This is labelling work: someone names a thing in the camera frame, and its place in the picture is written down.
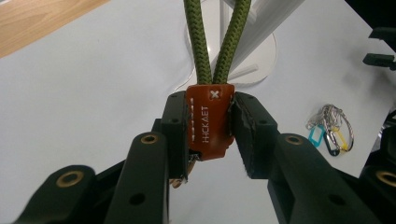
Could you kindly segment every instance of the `yellow key tag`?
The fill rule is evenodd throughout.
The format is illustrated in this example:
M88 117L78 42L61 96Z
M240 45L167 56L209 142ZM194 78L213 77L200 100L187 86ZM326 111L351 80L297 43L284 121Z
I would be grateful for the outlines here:
M335 140L338 143L338 146L343 150L347 150L347 141L344 136L341 134L340 129L332 128L332 132L334 133Z

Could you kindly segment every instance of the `wooden floor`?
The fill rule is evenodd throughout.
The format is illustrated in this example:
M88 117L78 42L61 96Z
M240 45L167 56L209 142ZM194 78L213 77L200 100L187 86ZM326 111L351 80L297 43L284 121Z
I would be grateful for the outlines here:
M0 0L0 58L109 0Z

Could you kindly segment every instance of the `braided cord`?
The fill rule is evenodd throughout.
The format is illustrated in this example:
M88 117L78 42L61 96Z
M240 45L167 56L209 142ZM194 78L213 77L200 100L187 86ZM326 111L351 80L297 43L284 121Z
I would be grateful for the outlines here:
M250 4L251 0L235 0L233 16L231 17L230 25L224 36L219 57L216 62L213 84L227 83L233 56L235 55L236 47L238 46L239 39L241 38L248 18Z
M201 0L184 0L184 9L189 27L198 84L211 84L212 75L202 20Z

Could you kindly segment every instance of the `brown leather tag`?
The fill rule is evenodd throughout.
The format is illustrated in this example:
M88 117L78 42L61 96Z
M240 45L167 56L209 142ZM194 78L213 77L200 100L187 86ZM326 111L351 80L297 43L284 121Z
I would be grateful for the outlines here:
M201 161L224 157L233 142L229 115L233 95L234 86L230 84L187 88L189 147L200 152Z

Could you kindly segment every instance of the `white tabletop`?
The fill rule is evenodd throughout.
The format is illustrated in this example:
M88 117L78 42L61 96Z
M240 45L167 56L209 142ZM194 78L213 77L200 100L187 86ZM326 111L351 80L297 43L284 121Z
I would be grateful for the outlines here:
M113 0L0 59L0 223L14 221L48 175L70 164L96 173L125 159L191 72L182 1ZM272 75L253 87L282 133L308 136L324 104L356 135L334 167L359 175L394 102L396 76L361 62L394 52L342 0L306 0L276 29ZM233 145L171 189L172 223L277 223L265 180L250 180Z

